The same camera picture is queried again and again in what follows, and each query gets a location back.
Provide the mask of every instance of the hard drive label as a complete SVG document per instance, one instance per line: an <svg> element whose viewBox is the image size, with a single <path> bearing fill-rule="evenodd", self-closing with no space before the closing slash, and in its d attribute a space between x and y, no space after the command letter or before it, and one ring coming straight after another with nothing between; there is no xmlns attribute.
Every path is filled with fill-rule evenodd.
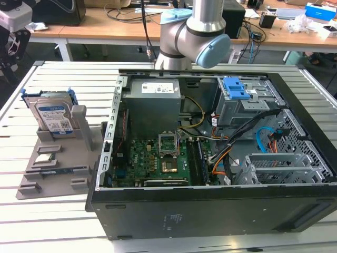
<svg viewBox="0 0 337 253"><path fill-rule="evenodd" d="M64 116L66 111L63 106L47 106L38 109L43 121L52 133L68 134L73 132L69 119Z"/></svg>

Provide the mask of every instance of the blue cable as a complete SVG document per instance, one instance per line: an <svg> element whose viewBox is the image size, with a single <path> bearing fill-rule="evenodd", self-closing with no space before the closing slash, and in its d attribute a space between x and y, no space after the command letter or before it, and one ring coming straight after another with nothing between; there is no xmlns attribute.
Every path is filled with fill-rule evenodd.
<svg viewBox="0 0 337 253"><path fill-rule="evenodd" d="M266 149L264 148L264 146L263 146L263 144L262 144L261 138L260 138L260 132L261 132L261 130L263 130L263 129L269 130L269 131L271 131L272 133L274 133L275 130L272 129L272 128L269 128L269 127L267 127L267 126L263 126L263 127L261 127L260 129L258 129L258 131L256 132L256 141L257 141L257 144L259 145L259 147L260 147L260 149L261 149L261 151L262 151L263 153L267 153Z"/></svg>
<svg viewBox="0 0 337 253"><path fill-rule="evenodd" d="M250 56L249 56L248 64L251 63L251 58L252 58L252 54L253 54L253 46L254 46L254 41L252 41L252 45L251 45L251 54L250 54Z"/></svg>

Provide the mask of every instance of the aluminum profile table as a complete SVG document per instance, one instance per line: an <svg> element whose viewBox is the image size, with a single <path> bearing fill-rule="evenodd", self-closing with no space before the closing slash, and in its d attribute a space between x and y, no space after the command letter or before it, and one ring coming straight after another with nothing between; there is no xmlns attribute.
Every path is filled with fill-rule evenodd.
<svg viewBox="0 0 337 253"><path fill-rule="evenodd" d="M0 252L336 252L337 212L302 233L203 238L125 240L111 243L86 195L17 200L17 187L37 140L37 123L19 93L76 92L90 125L107 120L118 69L149 69L148 63L45 62L33 66L0 111ZM215 69L279 73L337 147L337 102L306 71L288 65L219 65Z"/></svg>

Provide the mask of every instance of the light blue cap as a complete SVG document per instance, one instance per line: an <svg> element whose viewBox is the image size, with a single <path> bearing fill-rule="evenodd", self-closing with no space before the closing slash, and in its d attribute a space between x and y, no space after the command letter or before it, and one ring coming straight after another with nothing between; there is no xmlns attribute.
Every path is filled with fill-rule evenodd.
<svg viewBox="0 0 337 253"><path fill-rule="evenodd" d="M191 9L170 9L162 13L160 24L168 24L188 19L192 16Z"/></svg>
<svg viewBox="0 0 337 253"><path fill-rule="evenodd" d="M195 63L205 69L219 64L231 46L231 39L227 34L221 34L214 38L209 44L199 53Z"/></svg>

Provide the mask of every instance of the floor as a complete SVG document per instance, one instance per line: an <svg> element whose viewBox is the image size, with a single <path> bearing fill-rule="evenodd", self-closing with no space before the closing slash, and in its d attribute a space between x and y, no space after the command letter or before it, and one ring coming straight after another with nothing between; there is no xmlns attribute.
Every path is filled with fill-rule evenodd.
<svg viewBox="0 0 337 253"><path fill-rule="evenodd" d="M24 59L19 62L19 68L16 75L21 80L28 72L35 61L61 61L61 57L55 54L54 44L29 43ZM102 48L99 45L88 45L90 56L86 57L86 49L83 45L72 44L71 50L75 61L109 61L109 62L146 62L148 61L146 53L138 53L136 46L109 45L108 57L102 56ZM284 64L282 51L261 51L254 59L254 64ZM224 59L228 62L229 54ZM240 63L248 63L247 58L241 58ZM305 67L309 72L326 87L337 69L334 63L323 59L321 66L312 66L307 63ZM16 87L9 85L3 76L0 76L0 108L6 103L7 99L13 93ZM329 86L329 92L337 92L337 78Z"/></svg>

